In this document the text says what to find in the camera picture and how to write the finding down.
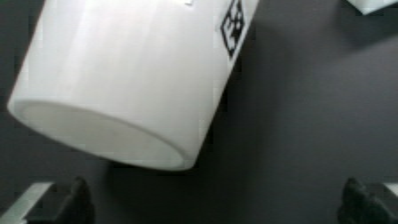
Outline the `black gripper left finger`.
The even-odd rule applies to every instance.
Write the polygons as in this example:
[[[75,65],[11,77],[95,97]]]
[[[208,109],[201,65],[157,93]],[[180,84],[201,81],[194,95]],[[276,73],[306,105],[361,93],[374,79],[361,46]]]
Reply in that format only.
[[[68,184],[52,185],[25,219],[27,224],[95,224],[96,208],[82,177]]]

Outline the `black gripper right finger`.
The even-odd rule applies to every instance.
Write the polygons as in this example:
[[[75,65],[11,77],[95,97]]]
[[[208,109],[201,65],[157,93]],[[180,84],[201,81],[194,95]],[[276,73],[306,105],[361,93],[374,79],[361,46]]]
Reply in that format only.
[[[340,224],[398,224],[398,182],[363,183],[351,178],[342,193]]]

